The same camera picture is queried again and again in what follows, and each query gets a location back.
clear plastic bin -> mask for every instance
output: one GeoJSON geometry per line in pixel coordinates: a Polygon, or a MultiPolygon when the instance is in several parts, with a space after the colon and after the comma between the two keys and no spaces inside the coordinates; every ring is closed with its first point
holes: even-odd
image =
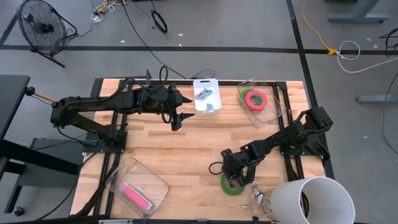
{"type": "Polygon", "coordinates": [[[166,182],[133,157],[119,165],[106,181],[106,187],[144,219],[152,216],[169,192],[166,182]]]}
{"type": "Polygon", "coordinates": [[[256,128],[260,128],[286,113],[286,107],[277,100],[272,87],[267,86],[265,81],[250,79],[240,83],[237,100],[256,128]],[[253,100],[250,98],[253,107],[248,106],[248,99],[246,99],[246,96],[252,91],[258,93],[252,94],[253,100]]]}

white bucket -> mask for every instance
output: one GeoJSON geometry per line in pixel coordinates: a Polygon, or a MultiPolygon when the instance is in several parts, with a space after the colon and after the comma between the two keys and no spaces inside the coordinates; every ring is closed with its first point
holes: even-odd
{"type": "Polygon", "coordinates": [[[352,224],[355,208],[346,189],[327,177],[284,183],[271,195],[272,212],[284,224],[352,224]],[[300,206],[304,192],[310,204],[305,218],[300,206]]]}

pink object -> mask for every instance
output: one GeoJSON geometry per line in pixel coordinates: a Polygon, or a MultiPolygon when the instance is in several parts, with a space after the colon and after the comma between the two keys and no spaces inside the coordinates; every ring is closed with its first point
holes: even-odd
{"type": "Polygon", "coordinates": [[[132,188],[130,185],[124,183],[119,186],[119,189],[124,193],[124,195],[135,202],[144,210],[149,210],[152,208],[152,203],[150,203],[143,195],[132,188]]]}

black tabletop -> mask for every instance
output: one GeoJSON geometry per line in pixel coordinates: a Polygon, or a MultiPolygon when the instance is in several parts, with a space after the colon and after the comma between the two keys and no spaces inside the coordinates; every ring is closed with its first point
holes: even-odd
{"type": "Polygon", "coordinates": [[[29,80],[26,75],[0,75],[0,140],[6,135],[29,80]]]}

black fan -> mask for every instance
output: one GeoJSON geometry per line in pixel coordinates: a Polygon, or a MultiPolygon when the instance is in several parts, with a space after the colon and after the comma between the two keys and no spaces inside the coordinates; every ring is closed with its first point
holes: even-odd
{"type": "Polygon", "coordinates": [[[19,6],[18,15],[19,27],[31,51],[65,67],[52,57],[67,47],[69,39],[77,36],[76,27],[42,0],[25,0],[19,6]],[[74,28],[73,34],[67,35],[64,21],[74,28]]]}

